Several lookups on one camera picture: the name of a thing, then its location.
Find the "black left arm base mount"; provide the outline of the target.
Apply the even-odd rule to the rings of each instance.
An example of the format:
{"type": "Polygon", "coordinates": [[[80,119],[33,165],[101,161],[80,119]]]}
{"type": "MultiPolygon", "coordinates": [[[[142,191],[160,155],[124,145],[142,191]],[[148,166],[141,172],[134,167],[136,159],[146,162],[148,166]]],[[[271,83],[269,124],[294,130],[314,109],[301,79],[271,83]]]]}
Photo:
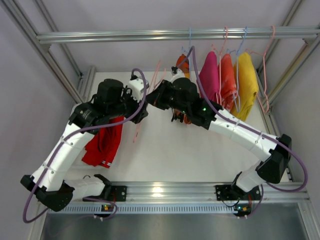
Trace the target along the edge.
{"type": "Polygon", "coordinates": [[[127,199],[127,186],[125,185],[110,185],[106,186],[99,196],[102,200],[110,202],[125,202],[127,199]]]}

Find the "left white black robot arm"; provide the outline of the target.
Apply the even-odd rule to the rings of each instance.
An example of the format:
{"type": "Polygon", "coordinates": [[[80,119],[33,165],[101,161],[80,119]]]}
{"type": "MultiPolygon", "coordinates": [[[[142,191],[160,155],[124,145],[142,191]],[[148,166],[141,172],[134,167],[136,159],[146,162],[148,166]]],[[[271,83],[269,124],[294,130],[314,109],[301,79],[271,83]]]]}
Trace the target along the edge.
{"type": "Polygon", "coordinates": [[[96,136],[96,126],[107,125],[111,119],[125,117],[139,123],[148,115],[144,94],[146,80],[132,77],[127,85],[116,79],[100,82],[89,102],[74,108],[64,132],[43,164],[31,175],[24,175],[21,184],[54,212],[70,202],[84,198],[107,199],[111,182],[101,174],[67,180],[66,174],[85,146],[96,136]]]}

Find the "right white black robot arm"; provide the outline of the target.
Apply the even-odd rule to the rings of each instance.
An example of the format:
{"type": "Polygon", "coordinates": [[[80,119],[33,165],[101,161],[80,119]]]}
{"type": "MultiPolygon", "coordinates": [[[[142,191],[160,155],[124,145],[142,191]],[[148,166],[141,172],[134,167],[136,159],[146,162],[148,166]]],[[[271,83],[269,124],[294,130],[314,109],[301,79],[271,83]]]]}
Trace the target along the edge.
{"type": "Polygon", "coordinates": [[[258,158],[256,164],[238,173],[230,185],[231,194],[237,198],[263,183],[280,183],[291,157],[287,150],[292,142],[289,136],[277,137],[251,128],[221,105],[200,97],[196,84],[185,77],[173,82],[163,80],[147,95],[146,102],[161,110],[177,110],[192,124],[224,135],[258,158]]]}

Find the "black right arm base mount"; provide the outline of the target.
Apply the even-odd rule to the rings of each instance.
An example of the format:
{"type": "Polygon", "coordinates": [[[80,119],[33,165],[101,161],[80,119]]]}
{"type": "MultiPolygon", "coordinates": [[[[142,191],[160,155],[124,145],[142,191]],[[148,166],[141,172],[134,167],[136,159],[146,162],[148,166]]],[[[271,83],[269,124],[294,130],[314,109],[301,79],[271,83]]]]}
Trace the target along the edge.
{"type": "Polygon", "coordinates": [[[215,185],[216,200],[220,202],[242,199],[241,191],[231,184],[215,185]]]}

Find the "pink hanger with red trousers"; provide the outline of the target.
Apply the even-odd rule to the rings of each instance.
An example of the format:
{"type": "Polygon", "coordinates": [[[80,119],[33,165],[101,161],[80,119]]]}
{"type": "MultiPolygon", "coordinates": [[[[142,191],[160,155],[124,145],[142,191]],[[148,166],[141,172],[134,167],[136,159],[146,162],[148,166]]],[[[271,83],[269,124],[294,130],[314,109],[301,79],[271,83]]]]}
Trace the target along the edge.
{"type": "MultiPolygon", "coordinates": [[[[156,68],[155,68],[155,71],[154,71],[154,74],[152,76],[152,80],[151,80],[151,83],[149,84],[149,89],[147,91],[147,93],[149,94],[151,91],[153,91],[157,85],[160,83],[157,82],[157,77],[158,77],[158,72],[159,72],[159,69],[160,69],[160,66],[161,66],[161,60],[158,61],[157,65],[156,65],[156,68]]],[[[134,135],[134,138],[133,138],[133,143],[135,143],[137,141],[137,138],[138,138],[138,135],[139,135],[139,132],[140,132],[140,128],[141,128],[141,125],[142,125],[142,122],[138,123],[137,124],[137,127],[135,129],[135,135],[134,135]]]]}

